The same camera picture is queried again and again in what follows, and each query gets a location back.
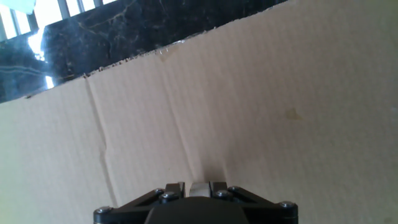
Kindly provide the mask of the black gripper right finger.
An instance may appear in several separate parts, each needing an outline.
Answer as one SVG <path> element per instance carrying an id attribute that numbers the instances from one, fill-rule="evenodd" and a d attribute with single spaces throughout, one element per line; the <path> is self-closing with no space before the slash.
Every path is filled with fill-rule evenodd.
<path id="1" fill-rule="evenodd" d="M 298 205 L 291 201 L 271 202 L 242 187 L 226 182 L 209 182 L 213 199 L 231 202 L 242 208 L 249 223 L 298 224 Z"/>

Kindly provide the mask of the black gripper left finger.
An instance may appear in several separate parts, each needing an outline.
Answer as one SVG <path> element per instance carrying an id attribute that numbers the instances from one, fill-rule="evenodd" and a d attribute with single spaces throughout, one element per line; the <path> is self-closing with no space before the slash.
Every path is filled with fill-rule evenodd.
<path id="1" fill-rule="evenodd" d="M 185 183 L 156 188 L 121 207 L 100 207 L 93 212 L 95 224 L 145 223 L 149 212 L 160 205 L 185 198 Z"/>

